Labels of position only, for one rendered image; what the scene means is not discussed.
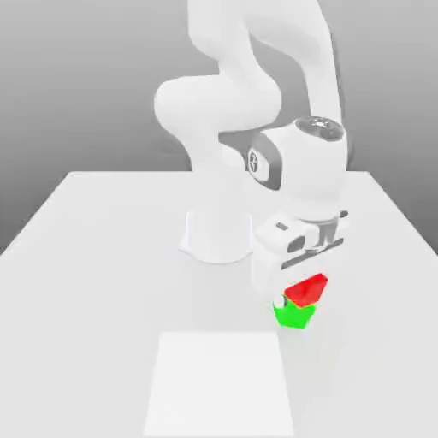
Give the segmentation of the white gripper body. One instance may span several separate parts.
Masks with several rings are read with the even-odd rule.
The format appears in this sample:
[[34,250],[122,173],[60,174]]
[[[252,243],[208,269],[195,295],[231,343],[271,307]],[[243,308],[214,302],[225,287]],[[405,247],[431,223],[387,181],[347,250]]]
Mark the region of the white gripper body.
[[294,285],[317,274],[327,274],[339,261],[345,247],[340,238],[323,249],[274,252],[259,242],[251,261],[252,285],[260,295],[276,295],[283,287]]

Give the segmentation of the small red cube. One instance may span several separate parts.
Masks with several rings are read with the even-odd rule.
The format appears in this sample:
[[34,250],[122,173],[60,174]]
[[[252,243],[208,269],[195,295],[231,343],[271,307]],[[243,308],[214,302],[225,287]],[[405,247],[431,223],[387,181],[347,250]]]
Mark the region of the small red cube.
[[328,280],[325,275],[319,273],[286,288],[284,295],[300,308],[314,305],[321,298]]

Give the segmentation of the small green cube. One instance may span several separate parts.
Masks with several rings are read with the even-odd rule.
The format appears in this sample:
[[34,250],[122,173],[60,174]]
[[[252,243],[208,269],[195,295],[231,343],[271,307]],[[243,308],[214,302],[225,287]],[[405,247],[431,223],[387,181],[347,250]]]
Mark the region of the small green cube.
[[315,313],[316,306],[310,304],[299,307],[292,300],[286,298],[282,307],[275,305],[273,309],[276,320],[282,327],[304,329]]

